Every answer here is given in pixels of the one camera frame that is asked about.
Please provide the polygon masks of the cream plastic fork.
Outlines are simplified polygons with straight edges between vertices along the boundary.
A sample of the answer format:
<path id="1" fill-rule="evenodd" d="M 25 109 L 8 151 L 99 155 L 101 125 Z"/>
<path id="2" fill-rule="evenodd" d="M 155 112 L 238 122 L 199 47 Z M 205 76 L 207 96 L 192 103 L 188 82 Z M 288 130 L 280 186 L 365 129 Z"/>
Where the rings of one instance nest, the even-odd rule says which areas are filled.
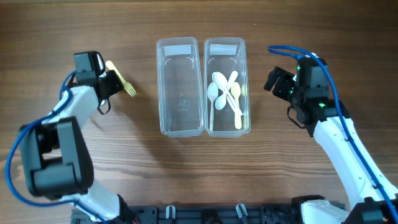
<path id="1" fill-rule="evenodd" d="M 127 81 L 124 79 L 124 77 L 121 75 L 120 71 L 116 68 L 115 64 L 114 64 L 112 61 L 107 60 L 107 61 L 105 62 L 105 65 L 106 65 L 106 67 L 107 67 L 109 70 L 114 70 L 114 71 L 116 72 L 116 75 L 119 77 L 121 83 L 123 84 L 124 90 L 125 90 L 131 97 L 136 96 L 136 94 L 137 94 L 137 93 L 136 93 L 136 90 L 134 89 L 134 87 L 133 87 L 129 82 L 127 82 Z"/>

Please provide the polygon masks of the cream plastic spoon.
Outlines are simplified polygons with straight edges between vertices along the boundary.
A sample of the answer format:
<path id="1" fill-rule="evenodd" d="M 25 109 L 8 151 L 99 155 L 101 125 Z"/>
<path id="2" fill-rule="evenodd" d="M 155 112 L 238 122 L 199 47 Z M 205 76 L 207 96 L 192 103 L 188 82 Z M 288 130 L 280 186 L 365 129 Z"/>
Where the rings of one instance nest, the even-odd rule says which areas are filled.
<path id="1" fill-rule="evenodd" d="M 238 82 L 234 82 L 231 87 L 231 94 L 234 97 L 237 109 L 240 109 L 239 107 L 239 97 L 241 95 L 241 88 Z M 242 119 L 241 115 L 235 114 L 235 128 L 236 129 L 241 129 L 242 128 Z"/>

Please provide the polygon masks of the clear plastic container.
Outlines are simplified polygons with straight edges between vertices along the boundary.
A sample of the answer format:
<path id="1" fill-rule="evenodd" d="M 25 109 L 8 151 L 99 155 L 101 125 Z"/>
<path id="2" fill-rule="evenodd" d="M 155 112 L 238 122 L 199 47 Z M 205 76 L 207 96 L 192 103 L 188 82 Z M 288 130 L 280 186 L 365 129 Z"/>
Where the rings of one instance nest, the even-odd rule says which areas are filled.
<path id="1" fill-rule="evenodd" d="M 156 62 L 162 134 L 199 136 L 204 130 L 204 99 L 196 38 L 158 40 Z"/>
<path id="2" fill-rule="evenodd" d="M 204 110 L 205 129 L 213 138 L 238 138 L 251 130 L 251 109 L 249 102 L 248 63 L 246 57 L 246 43 L 239 37 L 218 37 L 205 40 L 204 45 Z M 230 104 L 222 110 L 217 110 L 214 102 L 214 125 L 210 131 L 210 100 L 207 89 L 212 80 L 213 72 L 221 72 L 229 79 L 232 71 L 238 72 L 235 82 L 238 82 L 241 93 L 248 97 L 248 115 L 242 129 L 235 128 L 235 115 Z"/>

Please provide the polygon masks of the white plastic spoon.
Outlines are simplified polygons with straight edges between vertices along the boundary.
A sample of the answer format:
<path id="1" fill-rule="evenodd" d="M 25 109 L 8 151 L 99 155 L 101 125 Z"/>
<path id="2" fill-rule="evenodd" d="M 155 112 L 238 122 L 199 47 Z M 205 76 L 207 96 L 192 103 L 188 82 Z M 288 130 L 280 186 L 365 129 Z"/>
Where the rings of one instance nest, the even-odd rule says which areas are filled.
<path id="1" fill-rule="evenodd" d="M 235 127 L 242 129 L 248 115 L 248 97 L 240 91 L 230 90 L 226 94 L 226 99 L 230 103 L 235 115 Z"/>
<path id="2" fill-rule="evenodd" d="M 243 113 L 241 112 L 240 109 L 237 109 L 235 100 L 231 95 L 231 93 L 229 92 L 229 90 L 227 89 L 228 81 L 225 78 L 225 76 L 221 72 L 213 72 L 212 80 L 217 84 L 218 88 L 223 91 L 223 93 L 227 94 L 228 97 L 227 101 L 230 104 L 233 111 L 242 116 Z"/>
<path id="3" fill-rule="evenodd" d="M 237 79 L 237 77 L 238 77 L 238 72 L 232 71 L 231 75 L 229 76 L 229 79 L 228 79 L 228 84 L 227 84 L 228 90 L 231 89 L 231 87 L 232 87 L 233 83 L 235 82 L 235 80 Z M 227 99 L 228 99 L 228 97 L 227 97 L 226 93 L 223 93 L 221 96 L 219 96 L 215 101 L 216 109 L 222 110 L 226 106 Z"/>
<path id="4" fill-rule="evenodd" d="M 210 100 L 210 131 L 213 130 L 214 125 L 214 102 L 218 97 L 218 86 L 215 82 L 211 82 L 207 89 L 207 97 Z"/>

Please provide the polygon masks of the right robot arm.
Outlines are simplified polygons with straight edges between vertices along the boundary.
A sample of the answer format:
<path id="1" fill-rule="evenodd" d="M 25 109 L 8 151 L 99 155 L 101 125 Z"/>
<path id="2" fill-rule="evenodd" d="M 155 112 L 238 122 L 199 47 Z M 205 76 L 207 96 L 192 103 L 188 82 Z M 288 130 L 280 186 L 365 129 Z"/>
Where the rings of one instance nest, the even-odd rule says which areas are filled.
<path id="1" fill-rule="evenodd" d="M 265 90 L 289 102 L 296 126 L 306 129 L 331 160 L 348 196 L 350 210 L 319 195 L 292 199 L 293 223 L 397 223 L 397 187 L 377 167 L 361 142 L 349 111 L 330 98 L 326 62 L 302 57 L 296 73 L 270 71 Z"/>

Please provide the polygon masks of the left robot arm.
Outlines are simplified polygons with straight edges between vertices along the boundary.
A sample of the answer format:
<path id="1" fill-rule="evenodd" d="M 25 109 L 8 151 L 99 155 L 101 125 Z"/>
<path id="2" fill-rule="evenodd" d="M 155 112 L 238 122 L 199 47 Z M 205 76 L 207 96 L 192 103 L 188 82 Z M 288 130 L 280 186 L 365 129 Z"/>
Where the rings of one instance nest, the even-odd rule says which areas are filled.
<path id="1" fill-rule="evenodd" d="M 105 70 L 97 51 L 75 53 L 74 62 L 76 69 L 62 83 L 59 103 L 47 116 L 22 126 L 13 147 L 21 152 L 29 192 L 49 202 L 32 202 L 11 191 L 36 207 L 69 203 L 93 222 L 129 223 L 134 214 L 122 197 L 95 180 L 81 132 L 90 115 L 122 90 L 121 81 Z"/>

